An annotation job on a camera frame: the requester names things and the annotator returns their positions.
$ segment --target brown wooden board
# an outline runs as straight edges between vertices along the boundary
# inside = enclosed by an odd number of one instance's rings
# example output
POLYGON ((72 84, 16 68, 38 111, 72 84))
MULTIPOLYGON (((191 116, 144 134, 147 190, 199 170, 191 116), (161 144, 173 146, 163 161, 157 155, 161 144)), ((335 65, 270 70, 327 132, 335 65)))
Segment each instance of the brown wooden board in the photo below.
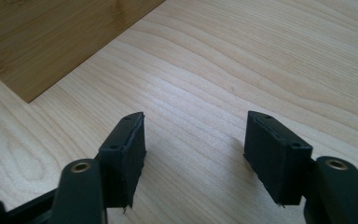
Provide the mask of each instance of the brown wooden board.
POLYGON ((0 0, 0 80, 26 102, 163 0, 0 0))

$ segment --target wood grain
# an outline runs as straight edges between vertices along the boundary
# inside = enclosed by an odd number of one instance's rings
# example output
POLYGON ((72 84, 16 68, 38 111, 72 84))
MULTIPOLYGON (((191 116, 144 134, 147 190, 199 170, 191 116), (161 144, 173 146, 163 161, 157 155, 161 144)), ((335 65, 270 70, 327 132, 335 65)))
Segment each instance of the wood grain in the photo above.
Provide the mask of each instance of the wood grain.
POLYGON ((26 102, 163 0, 0 0, 0 79, 26 102))
POLYGON ((358 1, 169 0, 28 105, 0 83, 0 199, 55 188, 144 111, 145 168, 112 222, 305 223, 243 158, 248 110, 358 167, 358 1))

